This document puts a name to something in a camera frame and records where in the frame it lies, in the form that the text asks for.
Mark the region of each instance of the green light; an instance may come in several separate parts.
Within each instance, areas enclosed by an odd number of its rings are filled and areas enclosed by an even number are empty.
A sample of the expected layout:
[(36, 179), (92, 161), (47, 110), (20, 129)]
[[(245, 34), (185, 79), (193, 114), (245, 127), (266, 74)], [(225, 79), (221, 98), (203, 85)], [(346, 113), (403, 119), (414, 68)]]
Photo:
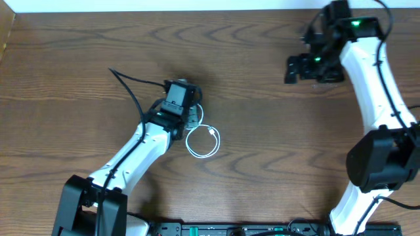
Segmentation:
[(360, 20), (355, 20), (355, 21), (352, 21), (352, 25), (353, 25), (354, 27), (359, 27), (360, 23), (362, 23), (362, 21), (360, 21)]

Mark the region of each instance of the white cable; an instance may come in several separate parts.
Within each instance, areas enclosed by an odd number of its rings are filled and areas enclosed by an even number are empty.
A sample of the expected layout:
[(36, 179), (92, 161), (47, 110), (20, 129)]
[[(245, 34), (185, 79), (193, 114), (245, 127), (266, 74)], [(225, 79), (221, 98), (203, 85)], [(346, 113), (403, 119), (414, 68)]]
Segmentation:
[[(204, 109), (203, 109), (203, 107), (200, 104), (197, 104), (197, 106), (201, 109), (201, 117), (200, 117), (200, 120), (198, 121), (198, 125), (196, 127), (194, 127), (194, 128), (188, 128), (187, 129), (187, 130), (190, 130), (190, 132), (186, 135), (186, 138), (185, 138), (185, 146), (186, 146), (186, 149), (194, 157), (197, 157), (197, 158), (207, 158), (207, 157), (211, 157), (212, 155), (216, 154), (216, 152), (218, 152), (218, 150), (219, 150), (219, 148), (221, 146), (221, 135), (220, 135), (219, 131), (215, 127), (212, 127), (210, 125), (203, 125), (202, 124), (203, 118), (204, 118)], [(215, 140), (216, 140), (215, 147), (208, 154), (202, 155), (202, 154), (196, 153), (190, 147), (190, 145), (188, 145), (188, 138), (199, 127), (207, 127), (207, 129), (209, 130), (210, 135), (212, 135), (215, 138)]]

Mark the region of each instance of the robotic arm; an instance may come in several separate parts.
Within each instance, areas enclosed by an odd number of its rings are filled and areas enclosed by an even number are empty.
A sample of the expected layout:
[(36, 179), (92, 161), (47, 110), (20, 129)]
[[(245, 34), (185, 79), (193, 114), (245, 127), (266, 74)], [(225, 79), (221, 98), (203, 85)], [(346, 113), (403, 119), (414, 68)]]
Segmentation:
[(298, 74), (301, 79), (320, 83), (341, 82), (342, 67), (352, 81), (365, 137), (347, 155), (350, 183), (329, 220), (332, 235), (355, 235), (365, 231), (366, 222), (378, 207), (372, 204), (374, 198), (388, 197), (404, 182), (413, 180), (420, 167), (418, 142), (408, 138), (391, 103), (403, 124), (410, 127), (408, 132), (417, 134), (419, 129), (398, 91), (385, 47), (380, 48), (383, 88), (376, 56), (384, 34), (378, 19), (351, 17), (347, 1), (331, 2), (317, 17), (321, 18), (322, 33), (310, 25), (303, 37), (310, 53), (289, 58), (285, 83), (296, 83)]
[[(102, 168), (87, 179), (72, 176), (65, 184), (52, 235), (92, 235), (96, 214), (82, 210), (97, 207), (100, 192), (106, 191), (102, 204), (100, 235), (146, 235), (147, 222), (127, 215), (127, 198), (149, 166), (163, 155), (189, 122), (190, 108), (201, 100), (201, 89), (184, 81), (165, 81), (166, 99), (161, 99), (144, 116), (131, 139)], [(194, 99), (196, 91), (199, 98)], [(113, 177), (108, 175), (119, 161)]]

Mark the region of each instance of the wood grain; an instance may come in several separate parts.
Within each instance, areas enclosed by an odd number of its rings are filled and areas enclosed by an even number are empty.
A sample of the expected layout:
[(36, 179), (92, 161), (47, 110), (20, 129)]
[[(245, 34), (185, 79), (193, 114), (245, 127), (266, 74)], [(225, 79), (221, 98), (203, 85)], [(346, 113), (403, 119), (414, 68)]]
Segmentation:
[(14, 12), (3, 0), (0, 0), (0, 61), (6, 50), (7, 39), (12, 29), (13, 20)]
[[(393, 10), (389, 60), (408, 105), (419, 103), (420, 10)], [(284, 85), (288, 56), (315, 10), (19, 14), (0, 67), (0, 233), (51, 233), (64, 182), (101, 167), (138, 115), (107, 67), (203, 89), (219, 153), (195, 159), (177, 142), (149, 169), (129, 210), (185, 222), (322, 219), (348, 183), (362, 137), (351, 83)], [(385, 15), (378, 10), (356, 14)], [(147, 108), (159, 88), (128, 82)], [(193, 148), (211, 140), (196, 135)], [(393, 197), (418, 203), (419, 179)], [(418, 213), (382, 204), (372, 220), (418, 235)]]

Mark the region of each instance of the white wall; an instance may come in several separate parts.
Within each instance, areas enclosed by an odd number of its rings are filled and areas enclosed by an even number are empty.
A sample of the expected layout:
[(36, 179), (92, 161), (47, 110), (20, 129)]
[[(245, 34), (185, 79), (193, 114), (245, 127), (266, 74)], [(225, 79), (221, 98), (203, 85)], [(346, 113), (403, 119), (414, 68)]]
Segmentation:
[[(349, 0), (352, 8), (375, 8), (373, 0)], [(420, 7), (419, 0), (383, 0), (389, 7)], [(16, 13), (156, 10), (319, 9), (330, 0), (5, 0)]]

